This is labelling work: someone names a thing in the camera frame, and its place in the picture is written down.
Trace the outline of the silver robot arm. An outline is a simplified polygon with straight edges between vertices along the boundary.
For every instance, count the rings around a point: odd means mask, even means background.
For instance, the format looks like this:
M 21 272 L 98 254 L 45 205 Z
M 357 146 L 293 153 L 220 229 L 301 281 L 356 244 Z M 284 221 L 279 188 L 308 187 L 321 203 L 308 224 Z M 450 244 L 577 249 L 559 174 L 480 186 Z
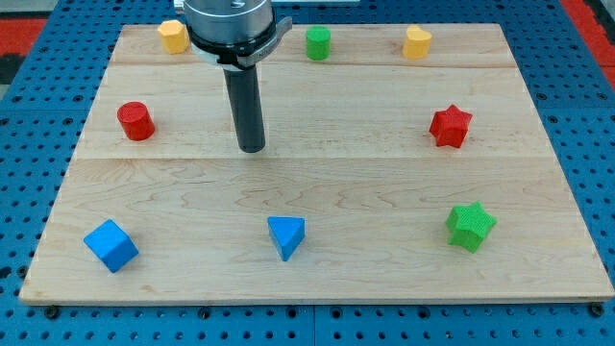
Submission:
M 270 0 L 175 0 L 193 52 L 229 71 L 244 71 L 270 56 L 292 19 L 277 19 Z

